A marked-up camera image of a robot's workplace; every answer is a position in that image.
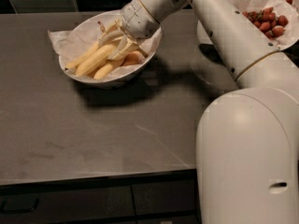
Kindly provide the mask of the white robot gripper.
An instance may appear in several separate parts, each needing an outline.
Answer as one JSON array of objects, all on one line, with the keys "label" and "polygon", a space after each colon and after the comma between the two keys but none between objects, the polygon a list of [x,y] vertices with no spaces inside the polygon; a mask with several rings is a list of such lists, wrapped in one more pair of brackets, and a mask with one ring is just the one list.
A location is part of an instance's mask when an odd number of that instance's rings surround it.
[{"label": "white robot gripper", "polygon": [[[151,38],[160,28],[160,24],[150,15],[140,0],[132,0],[121,9],[121,23],[124,30],[135,39]],[[120,60],[137,50],[139,44],[122,30],[105,33],[99,39],[102,47],[110,41],[121,37],[119,45],[108,55],[109,60]]]}]

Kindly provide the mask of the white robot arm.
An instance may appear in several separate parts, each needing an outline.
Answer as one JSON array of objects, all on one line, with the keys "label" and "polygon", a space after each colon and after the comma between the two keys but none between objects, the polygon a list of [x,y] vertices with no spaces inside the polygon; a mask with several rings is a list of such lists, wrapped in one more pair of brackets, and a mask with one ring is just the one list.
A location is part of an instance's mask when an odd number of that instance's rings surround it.
[{"label": "white robot arm", "polygon": [[185,5],[237,85],[199,122],[202,224],[299,224],[299,68],[229,0],[132,0],[121,22],[148,38]]}]

